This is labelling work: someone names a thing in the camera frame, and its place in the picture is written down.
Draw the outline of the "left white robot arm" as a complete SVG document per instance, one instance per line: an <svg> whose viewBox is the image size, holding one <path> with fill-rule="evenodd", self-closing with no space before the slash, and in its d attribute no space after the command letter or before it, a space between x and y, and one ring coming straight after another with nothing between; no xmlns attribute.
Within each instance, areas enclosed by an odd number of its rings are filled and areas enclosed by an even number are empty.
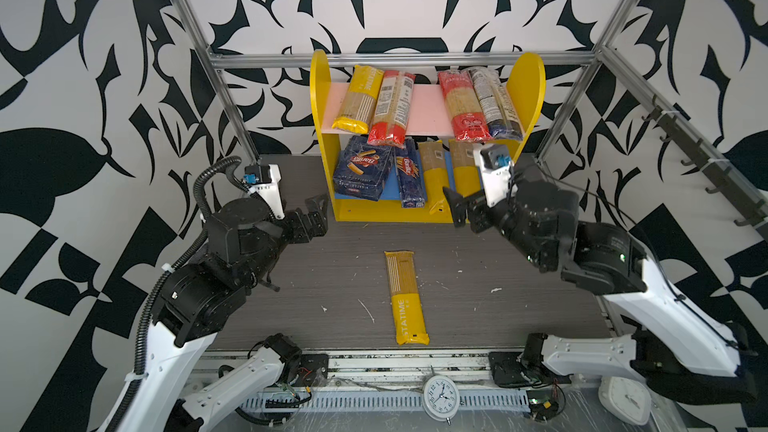
<svg viewBox="0 0 768 432"><path fill-rule="evenodd" d="M328 198L278 217L258 196L239 198L204 223L200 247L167 266L147 299L136 335L134 370L103 431L208 431L256 393L295 381L302 351L286 335L258 342L246 362L199 392L183 395L199 358L230 316L270 280L292 244L326 234Z"/></svg>

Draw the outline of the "yellow spaghetti bag with barcode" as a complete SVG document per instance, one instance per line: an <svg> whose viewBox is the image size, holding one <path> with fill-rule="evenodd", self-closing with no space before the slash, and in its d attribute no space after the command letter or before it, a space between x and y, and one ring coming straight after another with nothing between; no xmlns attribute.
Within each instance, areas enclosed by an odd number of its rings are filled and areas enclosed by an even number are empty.
<svg viewBox="0 0 768 432"><path fill-rule="evenodd" d="M470 196L482 189L480 173L475 164L473 144L452 140L449 142L455 190Z"/></svg>

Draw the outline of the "blue Barilla spaghetti bag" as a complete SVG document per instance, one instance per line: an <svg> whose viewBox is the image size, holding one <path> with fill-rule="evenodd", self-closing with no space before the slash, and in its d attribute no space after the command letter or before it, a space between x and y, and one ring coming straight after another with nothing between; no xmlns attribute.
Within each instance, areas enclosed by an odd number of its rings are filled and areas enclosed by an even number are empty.
<svg viewBox="0 0 768 432"><path fill-rule="evenodd" d="M407 137L403 148L395 148L395 167L401 206L405 209L423 208L427 194L419 166L415 141Z"/></svg>

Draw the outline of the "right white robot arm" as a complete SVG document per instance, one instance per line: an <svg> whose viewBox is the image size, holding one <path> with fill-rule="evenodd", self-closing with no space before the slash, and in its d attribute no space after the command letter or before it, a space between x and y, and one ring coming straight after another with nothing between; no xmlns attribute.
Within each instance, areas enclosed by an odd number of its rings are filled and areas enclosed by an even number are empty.
<svg viewBox="0 0 768 432"><path fill-rule="evenodd" d="M483 187L443 193L455 226L497 230L542 273L627 313L638 328L615 338L528 336L514 374L534 381L573 374L637 381L688 405L750 403L753 374L744 329L710 317L669 282L649 249L626 230L579 218L579 197L511 167L481 170Z"/></svg>

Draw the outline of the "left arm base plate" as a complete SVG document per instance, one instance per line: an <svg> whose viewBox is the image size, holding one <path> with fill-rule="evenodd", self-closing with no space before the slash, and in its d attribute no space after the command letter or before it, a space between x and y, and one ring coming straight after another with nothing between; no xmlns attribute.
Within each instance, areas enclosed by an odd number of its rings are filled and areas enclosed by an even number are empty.
<svg viewBox="0 0 768 432"><path fill-rule="evenodd" d="M289 375L289 384L305 388L326 383L329 371L329 355L325 353L303 354L297 368Z"/></svg>

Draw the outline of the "plain yellow spaghetti bag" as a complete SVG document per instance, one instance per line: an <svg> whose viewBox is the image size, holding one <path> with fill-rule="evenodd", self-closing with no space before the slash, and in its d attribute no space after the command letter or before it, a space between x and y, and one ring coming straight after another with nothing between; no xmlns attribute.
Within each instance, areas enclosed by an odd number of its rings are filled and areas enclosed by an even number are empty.
<svg viewBox="0 0 768 432"><path fill-rule="evenodd" d="M446 164L447 150L441 142L420 142L418 151L421 159L427 205L431 215L444 213L448 209L443 189L450 186Z"/></svg>

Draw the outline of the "blue Barilla pasta box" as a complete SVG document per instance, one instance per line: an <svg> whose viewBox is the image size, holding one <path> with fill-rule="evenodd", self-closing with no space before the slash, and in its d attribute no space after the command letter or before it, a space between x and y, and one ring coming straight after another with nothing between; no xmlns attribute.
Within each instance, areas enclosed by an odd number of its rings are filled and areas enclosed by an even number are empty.
<svg viewBox="0 0 768 432"><path fill-rule="evenodd" d="M333 173L334 191L357 199L378 201L393 161L392 146L371 145L365 136L351 136Z"/></svg>

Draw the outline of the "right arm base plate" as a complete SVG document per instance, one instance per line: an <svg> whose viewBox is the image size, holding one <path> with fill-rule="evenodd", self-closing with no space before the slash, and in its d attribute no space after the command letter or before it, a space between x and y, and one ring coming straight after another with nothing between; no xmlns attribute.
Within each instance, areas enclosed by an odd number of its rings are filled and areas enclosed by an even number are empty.
<svg viewBox="0 0 768 432"><path fill-rule="evenodd" d="M493 351L488 354L493 383L500 388L531 387L540 383L526 371L519 360L519 353Z"/></svg>

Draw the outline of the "clear blue label noodle pack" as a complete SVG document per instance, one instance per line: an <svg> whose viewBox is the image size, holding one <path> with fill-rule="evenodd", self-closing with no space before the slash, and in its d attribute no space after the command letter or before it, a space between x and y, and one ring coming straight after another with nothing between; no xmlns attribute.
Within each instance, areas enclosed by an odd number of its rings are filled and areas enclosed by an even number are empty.
<svg viewBox="0 0 768 432"><path fill-rule="evenodd" d="M524 131L498 72L487 67L470 67L468 73L490 136L520 142L524 138Z"/></svg>

